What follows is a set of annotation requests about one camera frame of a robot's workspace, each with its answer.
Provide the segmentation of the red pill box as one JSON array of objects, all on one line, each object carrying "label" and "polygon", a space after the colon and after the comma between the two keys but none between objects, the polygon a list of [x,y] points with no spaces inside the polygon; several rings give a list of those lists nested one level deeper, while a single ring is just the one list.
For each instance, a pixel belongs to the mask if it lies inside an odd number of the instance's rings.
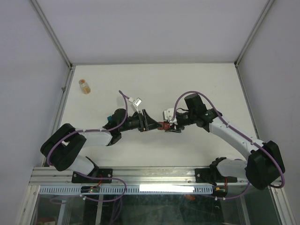
[{"label": "red pill box", "polygon": [[164,130],[167,131],[170,128],[170,124],[168,122],[159,122],[160,127],[158,127],[158,130]]}]

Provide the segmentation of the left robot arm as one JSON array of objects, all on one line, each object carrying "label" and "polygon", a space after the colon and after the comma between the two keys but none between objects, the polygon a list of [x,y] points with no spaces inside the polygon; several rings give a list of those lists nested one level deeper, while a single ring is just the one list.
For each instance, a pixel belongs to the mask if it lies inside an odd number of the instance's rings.
[{"label": "left robot arm", "polygon": [[40,151],[49,158],[49,165],[64,171],[75,162],[82,148],[114,145],[125,131],[137,129],[146,132],[162,128],[162,123],[152,119],[144,109],[128,116],[125,109],[119,108],[107,120],[102,130],[86,130],[85,133],[66,123],[42,145]]}]

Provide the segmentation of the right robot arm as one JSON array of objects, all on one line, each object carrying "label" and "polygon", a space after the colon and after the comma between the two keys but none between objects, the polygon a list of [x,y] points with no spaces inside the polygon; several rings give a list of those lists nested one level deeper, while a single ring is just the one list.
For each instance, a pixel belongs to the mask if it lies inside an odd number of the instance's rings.
[{"label": "right robot arm", "polygon": [[188,91],[181,95],[187,109],[177,112],[177,107],[163,111],[164,130],[180,133],[186,126],[197,125],[208,133],[223,139],[236,149],[244,158],[216,158],[207,172],[201,173],[204,181],[216,185],[217,181],[228,177],[246,179],[259,190],[272,187],[273,182],[280,178],[282,188],[285,184],[285,167],[279,146],[273,142],[264,142],[239,131],[231,125],[216,108],[207,109],[202,99],[205,97],[197,91]]}]

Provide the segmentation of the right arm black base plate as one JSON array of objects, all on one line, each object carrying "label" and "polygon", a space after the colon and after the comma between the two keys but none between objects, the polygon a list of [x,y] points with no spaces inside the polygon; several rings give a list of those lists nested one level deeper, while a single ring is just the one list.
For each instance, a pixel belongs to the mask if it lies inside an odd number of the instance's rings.
[{"label": "right arm black base plate", "polygon": [[220,173],[211,168],[196,168],[195,169],[195,182],[196,183],[209,183],[217,185],[218,183],[237,183],[236,177],[224,177]]}]

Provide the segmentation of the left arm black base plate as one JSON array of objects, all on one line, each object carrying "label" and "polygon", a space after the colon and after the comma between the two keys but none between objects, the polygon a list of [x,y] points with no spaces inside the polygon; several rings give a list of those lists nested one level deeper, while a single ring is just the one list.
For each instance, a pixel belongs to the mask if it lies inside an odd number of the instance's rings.
[{"label": "left arm black base plate", "polygon": [[98,168],[88,175],[82,175],[78,172],[73,172],[72,183],[75,184],[94,184],[94,183],[112,183],[113,176],[112,168]]}]

